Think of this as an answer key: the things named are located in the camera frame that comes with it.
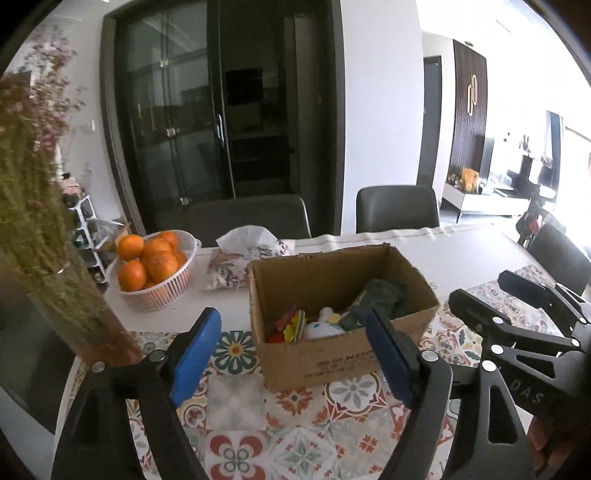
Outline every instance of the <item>blue gripper pad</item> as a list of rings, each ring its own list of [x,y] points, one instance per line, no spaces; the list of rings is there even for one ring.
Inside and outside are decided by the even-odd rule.
[[[365,335],[378,359],[378,363],[392,395],[402,401],[408,408],[412,408],[415,394],[411,386],[411,367],[402,349],[408,348],[405,338],[412,340],[401,332],[397,332],[389,320],[384,322],[373,309],[364,309]]]
[[[169,396],[175,408],[179,408],[197,390],[203,371],[220,339],[221,332],[222,318],[219,312],[216,309],[207,308],[195,322],[191,331],[179,335],[194,336],[174,369],[174,384]],[[183,343],[183,339],[177,337],[170,349],[173,349],[177,340]]]

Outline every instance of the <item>human hand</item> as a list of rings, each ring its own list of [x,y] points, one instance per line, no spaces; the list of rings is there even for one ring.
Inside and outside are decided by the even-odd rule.
[[[583,436],[584,430],[557,432],[549,421],[534,417],[527,432],[534,468],[539,470],[546,462],[551,467],[560,467]],[[545,452],[543,450],[548,444],[550,437],[552,438],[551,450]]]

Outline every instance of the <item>plush toy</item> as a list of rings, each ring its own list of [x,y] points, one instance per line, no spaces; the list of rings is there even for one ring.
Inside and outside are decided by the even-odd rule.
[[[326,322],[326,323],[330,323],[332,325],[335,325],[335,324],[339,323],[339,321],[341,320],[342,317],[343,317],[342,315],[335,313],[332,308],[324,307],[320,311],[320,315],[318,315],[318,321],[320,323]]]
[[[314,340],[317,338],[340,335],[344,332],[345,331],[338,325],[331,325],[326,322],[313,322],[306,325],[306,328],[304,328],[304,338],[306,340]]]

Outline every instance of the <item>table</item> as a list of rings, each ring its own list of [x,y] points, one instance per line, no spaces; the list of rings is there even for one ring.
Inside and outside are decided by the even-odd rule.
[[[323,235],[296,242],[296,253],[331,251],[358,245],[395,245],[425,276],[442,307],[421,341],[449,362],[476,365],[480,337],[449,312],[447,298],[465,288],[507,314],[515,325],[559,335],[541,310],[502,292],[496,278],[503,270],[552,284],[549,275],[526,250],[492,226]],[[200,251],[196,271],[204,271],[212,249]],[[248,291],[245,288],[200,291],[200,282],[177,302],[159,312],[129,310],[114,291],[105,298],[123,325],[148,353],[167,348],[175,332],[187,331],[206,306],[222,317],[222,337],[199,389],[178,410],[196,454],[211,478],[353,479],[377,477],[404,429],[408,410],[396,400],[381,372],[313,388],[271,394],[250,335]],[[66,411],[85,369],[77,360],[64,390],[56,445]],[[348,395],[363,390],[362,397]],[[450,401],[431,467],[430,479],[441,477],[449,454],[459,403]],[[128,402],[130,425],[147,478],[158,478],[143,435],[136,401]],[[522,413],[524,424],[531,416]]]

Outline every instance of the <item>door handle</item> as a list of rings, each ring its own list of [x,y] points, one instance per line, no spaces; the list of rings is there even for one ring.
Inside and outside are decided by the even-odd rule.
[[[220,143],[222,144],[223,147],[226,146],[226,138],[224,137],[223,134],[223,121],[222,121],[222,116],[221,115],[217,115],[217,121],[216,121],[216,133],[217,133],[217,137],[219,138]]]

